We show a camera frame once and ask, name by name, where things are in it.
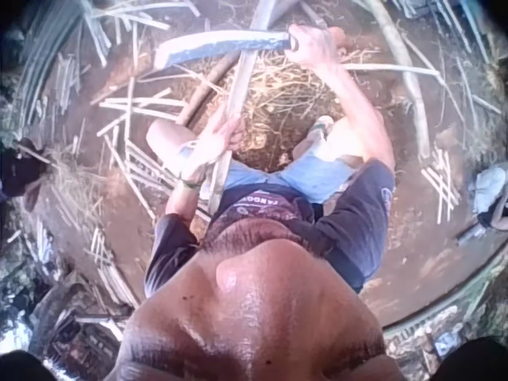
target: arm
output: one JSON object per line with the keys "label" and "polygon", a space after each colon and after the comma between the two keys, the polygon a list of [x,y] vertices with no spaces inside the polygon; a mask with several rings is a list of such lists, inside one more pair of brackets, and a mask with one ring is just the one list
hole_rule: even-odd
{"label": "arm", "polygon": [[189,226],[198,208],[199,189],[206,168],[227,150],[241,142],[244,130],[241,116],[225,119],[225,105],[210,118],[194,146],[194,151],[180,173],[180,180],[166,204],[166,214],[178,215]]}
{"label": "arm", "polygon": [[166,204],[166,214],[178,214],[185,225],[191,225],[198,208],[199,188],[205,178],[206,166],[189,163],[180,174]]}
{"label": "arm", "polygon": [[292,25],[289,31],[298,40],[299,48],[297,52],[287,52],[288,58],[313,70],[337,94],[363,145],[364,161],[377,159],[394,172],[393,148],[383,118],[342,67],[337,55],[337,43],[345,39],[344,33],[338,28],[320,30],[297,25]]}
{"label": "arm", "polygon": [[502,216],[506,202],[508,202],[508,187],[505,187],[502,197],[499,200],[498,205],[496,205],[494,214],[492,215],[491,226],[494,229],[508,231],[508,217]]}

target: knee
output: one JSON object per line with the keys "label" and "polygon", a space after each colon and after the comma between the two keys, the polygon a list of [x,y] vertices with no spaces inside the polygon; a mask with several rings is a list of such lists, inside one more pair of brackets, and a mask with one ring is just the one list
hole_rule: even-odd
{"label": "knee", "polygon": [[156,119],[146,134],[148,146],[163,162],[176,155],[182,144],[195,138],[188,128],[164,119]]}

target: dark t-shirt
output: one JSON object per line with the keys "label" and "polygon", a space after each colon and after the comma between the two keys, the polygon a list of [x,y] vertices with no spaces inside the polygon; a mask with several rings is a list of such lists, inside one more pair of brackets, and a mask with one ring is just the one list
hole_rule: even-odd
{"label": "dark t-shirt", "polygon": [[[394,177],[378,160],[370,160],[338,198],[333,212],[319,218],[296,190],[278,184],[240,185],[224,192],[210,225],[221,216],[243,214],[282,222],[327,260],[356,292],[378,269],[385,248]],[[156,226],[152,259],[145,279],[150,297],[196,253],[198,242],[177,214]]]}

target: hand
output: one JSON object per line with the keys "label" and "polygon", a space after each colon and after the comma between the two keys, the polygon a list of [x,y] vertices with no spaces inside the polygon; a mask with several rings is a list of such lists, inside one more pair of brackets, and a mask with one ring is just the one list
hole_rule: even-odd
{"label": "hand", "polygon": [[311,70],[334,62],[337,46],[345,43],[344,31],[337,27],[317,29],[293,24],[289,33],[298,41],[298,50],[286,51],[287,58]]}
{"label": "hand", "polygon": [[191,166],[200,167],[212,164],[228,150],[234,151],[240,145],[245,131],[245,123],[240,114],[226,120],[225,103],[208,120],[199,135],[190,155]]}

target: dry grass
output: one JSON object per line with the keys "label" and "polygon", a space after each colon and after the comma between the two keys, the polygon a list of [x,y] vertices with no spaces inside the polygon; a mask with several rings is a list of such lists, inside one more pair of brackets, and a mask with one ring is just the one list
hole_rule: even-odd
{"label": "dry grass", "polygon": [[66,223],[74,226],[91,240],[102,213],[102,185],[106,178],[96,175],[94,168],[80,166],[71,154],[71,146],[49,152],[58,169],[55,170],[52,189],[60,213]]}
{"label": "dry grass", "polygon": [[326,90],[311,71],[290,62],[281,52],[262,52],[248,92],[247,110],[261,124],[291,113],[303,119]]}

